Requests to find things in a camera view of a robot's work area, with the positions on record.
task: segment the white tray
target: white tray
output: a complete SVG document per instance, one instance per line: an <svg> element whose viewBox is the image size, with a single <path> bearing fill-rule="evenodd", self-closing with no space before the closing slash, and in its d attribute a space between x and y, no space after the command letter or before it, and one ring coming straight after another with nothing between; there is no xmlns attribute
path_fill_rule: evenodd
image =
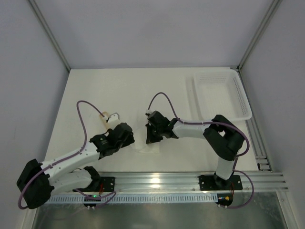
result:
<svg viewBox="0 0 305 229"><path fill-rule="evenodd" d="M230 121L247 120L252 111L238 73L232 69L198 72L195 91L203 120L223 115Z"/></svg>

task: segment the white wall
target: white wall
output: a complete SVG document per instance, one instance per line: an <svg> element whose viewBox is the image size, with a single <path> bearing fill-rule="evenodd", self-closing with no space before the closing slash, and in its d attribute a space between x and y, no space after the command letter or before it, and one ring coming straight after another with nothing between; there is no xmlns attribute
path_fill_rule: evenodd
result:
<svg viewBox="0 0 305 229"><path fill-rule="evenodd" d="M237 66L272 0L36 0L72 68Z"/></svg>
<svg viewBox="0 0 305 229"><path fill-rule="evenodd" d="M283 1L243 68L276 170L305 216L305 1Z"/></svg>
<svg viewBox="0 0 305 229"><path fill-rule="evenodd" d="M21 214L16 181L43 160L68 73L25 0L0 1L0 227Z"/></svg>

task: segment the white table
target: white table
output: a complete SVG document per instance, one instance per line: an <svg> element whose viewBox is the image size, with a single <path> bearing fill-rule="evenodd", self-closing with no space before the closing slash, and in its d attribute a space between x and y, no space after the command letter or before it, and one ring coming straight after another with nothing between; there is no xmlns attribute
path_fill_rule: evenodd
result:
<svg viewBox="0 0 305 229"><path fill-rule="evenodd" d="M145 125L145 112L157 92L170 97L178 116L198 120L194 102L192 77L206 68L139 68L71 70L52 132L46 160L62 156L83 143L83 131L76 111L78 100L87 100L101 111L118 112L122 122L134 131ZM81 113L88 138L106 130L99 114L87 104L81 104ZM164 96L158 96L151 110L158 110L168 119L174 118ZM248 137L245 121L234 123ZM139 153L128 146L112 156L90 165L107 172L185 172L215 171L217 154L207 141L182 138L165 139L155 149L160 152ZM257 170L252 146L241 157L236 169Z"/></svg>

